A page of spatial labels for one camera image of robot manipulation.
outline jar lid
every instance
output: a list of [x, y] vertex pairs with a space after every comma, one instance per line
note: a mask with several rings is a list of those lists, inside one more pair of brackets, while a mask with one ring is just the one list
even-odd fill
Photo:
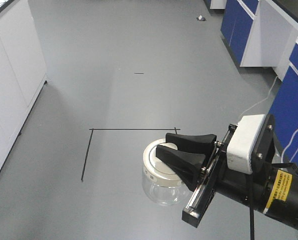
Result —
[[184, 183], [175, 172], [155, 156], [157, 145], [178, 149], [173, 143], [165, 143], [165, 138], [150, 143], [143, 153], [143, 171], [153, 183], [162, 187], [178, 187]]

